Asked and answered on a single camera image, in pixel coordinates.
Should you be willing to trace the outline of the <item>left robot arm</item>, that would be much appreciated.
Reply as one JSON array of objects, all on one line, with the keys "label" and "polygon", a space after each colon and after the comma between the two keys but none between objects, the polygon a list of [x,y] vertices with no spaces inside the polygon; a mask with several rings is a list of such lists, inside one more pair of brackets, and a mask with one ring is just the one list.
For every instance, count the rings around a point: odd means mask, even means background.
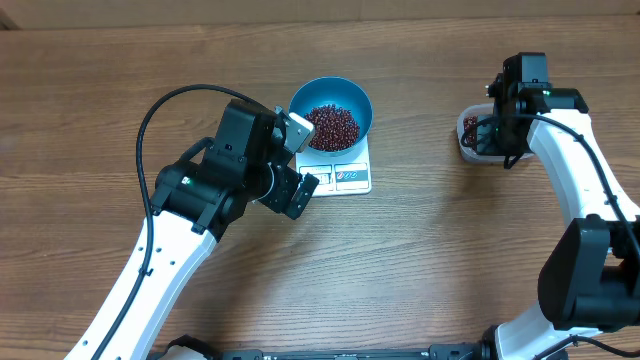
[{"label": "left robot arm", "polygon": [[297,219],[319,181],[289,162],[314,133],[294,112],[232,100],[216,135],[158,174],[151,217],[69,358],[145,358],[186,283],[249,203]]}]

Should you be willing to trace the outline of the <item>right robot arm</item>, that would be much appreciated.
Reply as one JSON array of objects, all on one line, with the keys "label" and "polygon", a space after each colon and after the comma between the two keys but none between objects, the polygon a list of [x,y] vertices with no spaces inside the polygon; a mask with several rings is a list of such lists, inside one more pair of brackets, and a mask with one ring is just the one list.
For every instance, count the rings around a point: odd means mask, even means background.
[{"label": "right robot arm", "polygon": [[493,110],[467,108],[457,136],[468,162],[512,168],[536,156],[550,179],[566,229],[540,271],[537,302],[489,328],[464,351],[474,359],[565,359],[580,342],[639,323],[639,207],[599,149],[589,108],[574,88],[556,88],[543,53],[507,58],[486,87]]}]

